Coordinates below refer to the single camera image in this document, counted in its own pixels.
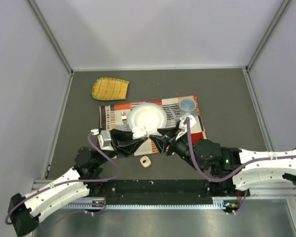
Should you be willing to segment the white earbud charging case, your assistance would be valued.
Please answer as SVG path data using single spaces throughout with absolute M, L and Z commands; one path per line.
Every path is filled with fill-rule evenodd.
M 140 158 L 140 163 L 144 168 L 151 166 L 151 160 L 148 156 L 143 156 Z

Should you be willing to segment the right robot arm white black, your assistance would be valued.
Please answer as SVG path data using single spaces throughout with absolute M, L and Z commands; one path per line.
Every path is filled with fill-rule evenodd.
M 296 148 L 285 152 L 257 152 L 222 147 L 180 129 L 163 128 L 150 135 L 161 154 L 177 154 L 204 179 L 218 183 L 225 195 L 255 186 L 288 182 L 296 186 Z

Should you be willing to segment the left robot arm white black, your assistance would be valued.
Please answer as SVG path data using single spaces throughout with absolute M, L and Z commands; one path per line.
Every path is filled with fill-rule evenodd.
M 19 237 L 35 230 L 49 215 L 75 201 L 96 196 L 104 183 L 117 179 L 121 170 L 116 155 L 128 157 L 148 139 L 145 130 L 93 129 L 88 134 L 90 148 L 81 148 L 75 165 L 56 180 L 26 195 L 15 194 L 5 218 Z

